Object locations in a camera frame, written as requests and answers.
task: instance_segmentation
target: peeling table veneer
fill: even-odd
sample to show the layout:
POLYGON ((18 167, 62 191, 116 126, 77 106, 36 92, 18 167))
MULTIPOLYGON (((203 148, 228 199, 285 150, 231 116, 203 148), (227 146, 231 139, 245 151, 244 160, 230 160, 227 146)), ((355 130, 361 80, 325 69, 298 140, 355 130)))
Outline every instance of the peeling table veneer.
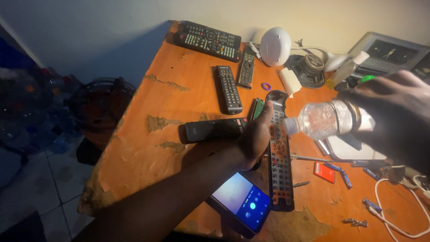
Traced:
MULTIPOLYGON (((143 77, 127 111, 117 126, 108 146, 96 164, 80 198, 80 213, 96 211, 138 190, 179 172, 183 167, 207 157, 211 152, 229 146, 228 141, 182 144, 179 125, 201 120, 245 117, 254 98, 265 99, 260 88, 268 82, 274 90, 283 90, 278 77, 282 66, 269 68, 255 61, 251 90, 238 88, 243 112, 224 115, 220 112, 213 71, 217 65, 229 65, 237 73, 240 64, 198 53, 172 44, 171 36, 178 22, 173 21, 162 46, 143 77)), ((336 96, 326 86, 303 87, 286 101, 286 116, 297 116, 308 102, 325 102, 336 96)), ((315 143, 304 134, 290 140, 291 152, 323 158, 315 143)), ((392 241, 384 224, 362 205, 368 198, 375 202, 376 181, 360 168, 337 163, 348 174, 353 188, 348 190, 339 173, 336 182, 328 183, 313 175, 313 161, 292 161, 293 183, 310 181, 294 188, 294 212, 271 212, 261 233, 253 241, 392 241), (344 218, 366 219, 369 228, 358 231, 341 222, 344 218)), ((268 192, 268 167, 263 161, 257 171, 244 172, 268 192)), ((383 183, 379 197, 386 217, 410 234, 427 229, 427 219, 412 194, 401 185, 383 183)), ((419 197, 430 207, 421 191, 419 197)), ((220 216, 203 202, 176 228, 177 231, 208 236, 237 237, 221 227, 220 216)), ((399 241, 411 241, 394 232, 399 241)), ((414 241, 430 241, 430 234, 414 241)))

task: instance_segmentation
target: blue battery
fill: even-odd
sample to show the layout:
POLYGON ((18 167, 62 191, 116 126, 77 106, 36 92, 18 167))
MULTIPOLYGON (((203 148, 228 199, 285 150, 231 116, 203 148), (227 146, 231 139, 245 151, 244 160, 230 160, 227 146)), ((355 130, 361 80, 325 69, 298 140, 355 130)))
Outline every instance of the blue battery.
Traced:
POLYGON ((335 171, 341 171, 342 170, 342 168, 338 167, 337 165, 333 165, 333 164, 330 164, 328 162, 324 163, 324 165, 330 169, 335 170, 335 171))
POLYGON ((373 179, 379 181, 381 179, 381 177, 378 174, 373 173, 371 170, 367 169, 367 168, 363 168, 363 171, 366 172, 367 174, 369 174, 369 176, 371 176, 373 179))
POLYGON ((351 182, 349 181, 349 178, 344 170, 341 170, 341 176, 344 179, 345 185, 347 185, 348 189, 352 188, 351 182))
POLYGON ((378 213, 382 212, 382 209, 378 206, 376 206, 375 204, 371 203, 369 200, 367 199, 363 199, 363 204, 367 205, 369 207, 372 207, 373 209, 375 209, 375 211, 377 211, 378 213))

